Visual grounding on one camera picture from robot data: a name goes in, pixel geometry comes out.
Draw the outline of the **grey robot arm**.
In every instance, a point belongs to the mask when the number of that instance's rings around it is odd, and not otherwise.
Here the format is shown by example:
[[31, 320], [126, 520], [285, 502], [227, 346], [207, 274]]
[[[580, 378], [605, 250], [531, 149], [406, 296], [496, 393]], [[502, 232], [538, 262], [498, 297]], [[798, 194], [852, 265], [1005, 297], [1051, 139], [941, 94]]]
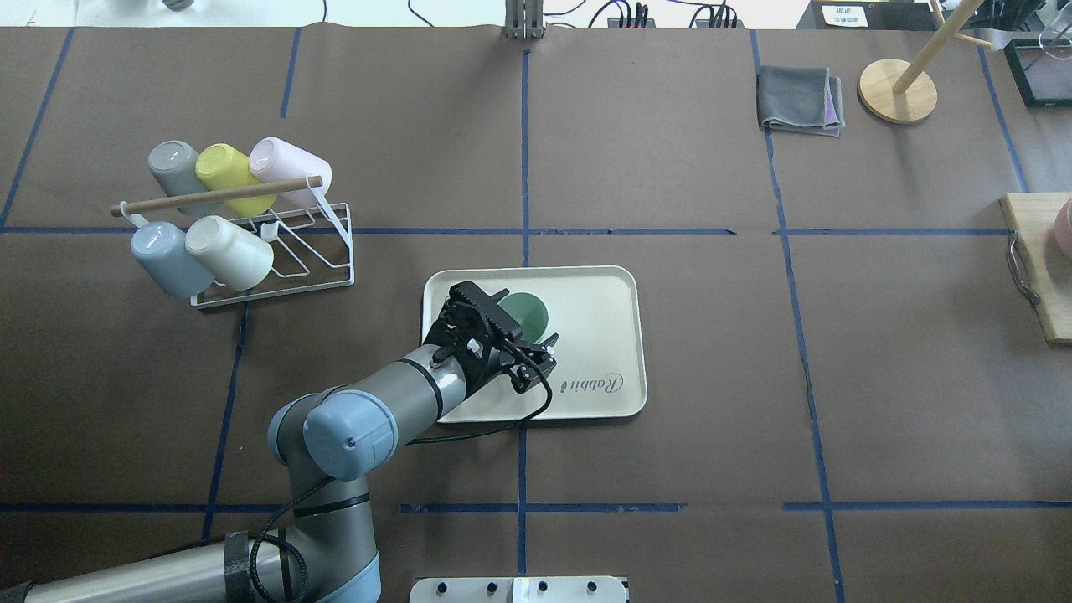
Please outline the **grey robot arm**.
[[549, 386], [559, 336], [528, 335], [503, 308], [506, 296], [456, 283], [420, 347], [276, 412], [267, 440], [291, 473], [291, 502], [260, 530], [73, 579], [27, 580], [4, 590], [4, 602], [379, 600], [367, 475], [498, 377], [518, 394]]

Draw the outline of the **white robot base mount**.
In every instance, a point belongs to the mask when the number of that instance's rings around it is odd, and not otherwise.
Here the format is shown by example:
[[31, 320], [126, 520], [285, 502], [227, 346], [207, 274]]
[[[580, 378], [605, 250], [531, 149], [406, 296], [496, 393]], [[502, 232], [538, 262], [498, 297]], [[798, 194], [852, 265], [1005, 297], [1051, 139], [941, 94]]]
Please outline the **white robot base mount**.
[[429, 577], [410, 602], [629, 602], [627, 579], [611, 575]]

